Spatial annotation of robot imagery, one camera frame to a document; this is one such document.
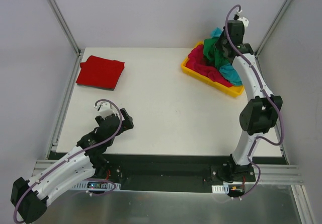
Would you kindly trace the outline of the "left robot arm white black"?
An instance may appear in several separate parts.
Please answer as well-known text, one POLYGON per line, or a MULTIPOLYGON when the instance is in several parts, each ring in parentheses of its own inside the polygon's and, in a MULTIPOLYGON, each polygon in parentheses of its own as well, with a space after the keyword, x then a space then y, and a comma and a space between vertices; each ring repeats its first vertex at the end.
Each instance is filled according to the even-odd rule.
POLYGON ((98 107, 95 118, 98 126, 84 135, 74 148, 49 168, 29 178, 14 181, 10 201, 15 207, 14 223, 32 223, 63 193, 82 181, 88 181, 87 192, 108 187, 114 191, 117 184, 112 180, 111 167, 103 153, 113 144, 116 136, 134 127, 132 117, 124 108, 114 112, 98 107))

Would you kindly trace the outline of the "green t shirt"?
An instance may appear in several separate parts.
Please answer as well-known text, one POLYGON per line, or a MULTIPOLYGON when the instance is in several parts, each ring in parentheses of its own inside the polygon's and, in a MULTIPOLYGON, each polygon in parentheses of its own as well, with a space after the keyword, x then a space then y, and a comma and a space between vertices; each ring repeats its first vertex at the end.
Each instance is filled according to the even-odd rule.
POLYGON ((219 70, 222 66, 229 64, 228 59, 223 56, 222 51, 215 47, 218 39, 219 37, 213 37, 205 39, 203 42, 203 54, 208 60, 207 64, 215 67, 217 70, 219 70))

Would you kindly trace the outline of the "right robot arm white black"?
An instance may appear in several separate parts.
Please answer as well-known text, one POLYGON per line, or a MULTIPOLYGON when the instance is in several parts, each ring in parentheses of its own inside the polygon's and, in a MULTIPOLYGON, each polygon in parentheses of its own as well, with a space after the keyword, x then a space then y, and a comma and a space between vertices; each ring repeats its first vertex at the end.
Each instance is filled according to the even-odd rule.
POLYGON ((216 174, 218 179, 228 183, 253 171, 253 153, 259 140, 265 139, 265 134, 275 127, 283 104, 282 98, 275 96, 260 76, 251 46, 243 43, 244 33, 242 21, 227 20, 215 44, 237 71, 248 99, 239 115, 242 133, 238 144, 216 174))

